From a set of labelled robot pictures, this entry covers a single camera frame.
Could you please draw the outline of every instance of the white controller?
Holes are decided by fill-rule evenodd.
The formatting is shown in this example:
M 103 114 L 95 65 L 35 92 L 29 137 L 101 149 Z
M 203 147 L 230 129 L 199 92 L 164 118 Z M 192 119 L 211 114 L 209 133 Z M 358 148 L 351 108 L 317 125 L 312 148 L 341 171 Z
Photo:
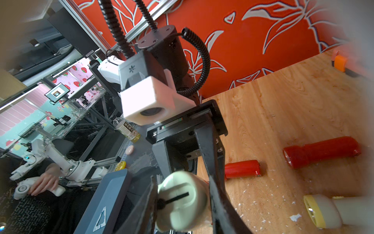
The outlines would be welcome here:
M 30 187 L 39 179 L 38 176 L 25 179 L 18 183 L 18 186 L 16 188 L 16 191 L 14 191 L 13 198 L 18 200 L 21 198 L 26 197 L 28 190 Z M 57 185 L 57 188 L 53 191 L 51 191 L 53 194 L 55 194 L 57 197 L 61 196 L 65 192 L 65 188 L 61 185 Z

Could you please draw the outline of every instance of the wooden table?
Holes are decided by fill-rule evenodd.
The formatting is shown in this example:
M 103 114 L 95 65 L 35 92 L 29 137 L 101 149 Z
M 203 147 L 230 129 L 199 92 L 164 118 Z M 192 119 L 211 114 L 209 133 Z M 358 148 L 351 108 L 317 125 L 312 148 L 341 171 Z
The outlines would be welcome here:
M 221 136 L 226 163 L 256 159 L 262 177 L 230 179 L 226 190 L 232 205 L 252 232 L 355 233 L 344 225 L 318 230 L 306 212 L 303 196 L 323 194 L 362 196 L 368 185 L 368 147 L 357 158 L 321 162 L 293 170 L 282 149 L 341 136 L 352 136 L 362 145 L 365 108 L 361 84 L 331 66 L 331 52 L 319 54 L 250 83 L 230 89 L 215 99 L 228 136 Z M 199 158 L 198 176 L 207 180 Z M 300 214 L 296 222 L 290 216 Z M 194 231 L 212 233 L 205 227 Z

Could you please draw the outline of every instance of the pale green object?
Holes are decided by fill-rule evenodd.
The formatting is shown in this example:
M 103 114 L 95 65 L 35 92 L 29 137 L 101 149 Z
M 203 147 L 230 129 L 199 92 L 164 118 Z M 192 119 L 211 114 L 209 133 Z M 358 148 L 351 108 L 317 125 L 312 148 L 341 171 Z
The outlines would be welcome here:
M 158 187 L 159 198 L 165 201 L 185 194 L 158 210 L 156 228 L 188 232 L 212 224 L 208 182 L 187 171 L 170 174 Z

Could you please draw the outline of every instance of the hand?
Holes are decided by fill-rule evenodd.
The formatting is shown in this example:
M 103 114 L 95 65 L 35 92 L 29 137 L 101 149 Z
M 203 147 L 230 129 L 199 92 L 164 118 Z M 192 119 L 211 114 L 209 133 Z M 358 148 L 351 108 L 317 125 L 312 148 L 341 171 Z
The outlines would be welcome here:
M 52 163 L 50 164 L 46 171 L 39 177 L 39 179 L 31 186 L 28 194 L 31 196 L 36 196 L 47 189 L 53 191 L 56 189 L 60 176 L 60 167 Z

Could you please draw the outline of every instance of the camera lens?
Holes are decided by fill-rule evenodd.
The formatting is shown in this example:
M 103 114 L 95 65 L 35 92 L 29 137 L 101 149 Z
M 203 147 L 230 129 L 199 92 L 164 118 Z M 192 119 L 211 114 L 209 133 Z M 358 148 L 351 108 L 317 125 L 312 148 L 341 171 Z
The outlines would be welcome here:
M 144 110 L 142 112 L 140 112 L 141 115 L 144 115 L 144 116 L 152 116 L 152 115 L 155 115 L 155 114 L 158 114 L 160 113 L 160 111 L 162 110 L 163 108 L 161 107 L 154 107 L 154 108 L 149 108 L 147 110 Z

